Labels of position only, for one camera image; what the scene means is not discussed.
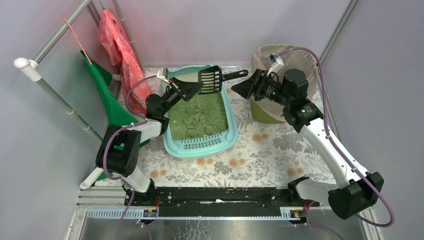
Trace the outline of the bin with plastic liner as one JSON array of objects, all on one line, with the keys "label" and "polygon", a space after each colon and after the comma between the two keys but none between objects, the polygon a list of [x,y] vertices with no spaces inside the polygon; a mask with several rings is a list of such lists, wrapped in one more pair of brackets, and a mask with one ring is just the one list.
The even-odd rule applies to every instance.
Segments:
[{"label": "bin with plastic liner", "polygon": [[[286,49],[294,48],[292,44],[263,45],[251,58],[251,71],[257,69],[269,70],[271,63],[268,56],[278,55]],[[290,50],[281,56],[283,67],[277,72],[279,81],[284,78],[284,73],[289,69],[298,69],[304,72],[308,81],[307,98],[311,100],[316,92],[317,84],[321,80],[318,63],[315,57],[306,50]],[[260,123],[281,124],[286,120],[283,115],[284,107],[266,98],[255,101],[250,100],[252,117]]]}]

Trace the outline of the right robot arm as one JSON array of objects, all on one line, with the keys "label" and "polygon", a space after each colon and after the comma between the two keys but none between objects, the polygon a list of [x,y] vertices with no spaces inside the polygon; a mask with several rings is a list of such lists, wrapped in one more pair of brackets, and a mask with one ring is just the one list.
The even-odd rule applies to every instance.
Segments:
[{"label": "right robot arm", "polygon": [[286,122],[308,141],[331,171],[335,184],[308,177],[292,181],[288,187],[295,197],[329,205],[343,220],[376,204],[384,184],[383,177],[378,172],[370,173],[336,137],[331,136],[324,115],[307,98],[309,82],[305,73],[289,69],[282,81],[274,80],[275,76],[273,72],[257,69],[231,90],[245,99],[267,99],[283,106]]}]

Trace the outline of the teal litter box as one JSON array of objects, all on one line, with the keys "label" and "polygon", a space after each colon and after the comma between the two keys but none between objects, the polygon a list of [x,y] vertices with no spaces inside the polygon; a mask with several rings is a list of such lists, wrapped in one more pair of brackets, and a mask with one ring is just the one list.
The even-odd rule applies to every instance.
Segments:
[{"label": "teal litter box", "polygon": [[[221,75],[223,75],[222,79],[224,81],[246,77],[249,73],[248,70],[244,69],[228,74],[222,74],[221,68],[217,65],[187,65],[177,69],[169,70],[168,78],[180,79],[181,76],[195,74],[195,79],[197,79],[197,73],[202,71],[205,73],[212,72],[213,74],[217,74],[219,71]],[[236,143],[238,138],[236,118],[230,103],[230,97],[226,90],[225,83],[221,84],[221,90],[218,93],[221,94],[223,106],[225,109],[225,116],[228,124],[227,129],[209,136],[175,140],[172,137],[172,129],[169,126],[162,136],[164,147],[170,155],[177,158],[199,158],[224,151]]]}]

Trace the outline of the black litter scoop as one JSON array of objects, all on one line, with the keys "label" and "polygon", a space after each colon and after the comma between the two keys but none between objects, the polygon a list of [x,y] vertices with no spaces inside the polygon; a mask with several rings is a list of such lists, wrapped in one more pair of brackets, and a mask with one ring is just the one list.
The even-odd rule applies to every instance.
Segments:
[{"label": "black litter scoop", "polygon": [[222,69],[218,65],[208,67],[198,72],[198,80],[203,83],[199,90],[199,95],[208,95],[220,93],[223,82],[243,78],[248,75],[248,70],[239,70],[223,74]]}]

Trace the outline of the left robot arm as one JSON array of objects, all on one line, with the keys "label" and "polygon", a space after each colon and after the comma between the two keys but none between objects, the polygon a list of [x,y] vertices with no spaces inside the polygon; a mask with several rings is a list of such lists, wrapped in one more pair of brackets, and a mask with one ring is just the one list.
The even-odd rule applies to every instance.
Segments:
[{"label": "left robot arm", "polygon": [[146,193],[151,179],[138,167],[140,145],[151,138],[163,135],[168,129],[165,114],[179,101],[190,101],[201,91],[204,83],[184,82],[172,77],[165,80],[169,88],[162,95],[150,94],[146,98],[146,117],[126,126],[112,124],[105,133],[98,150],[95,165],[107,178],[119,180],[138,193]]}]

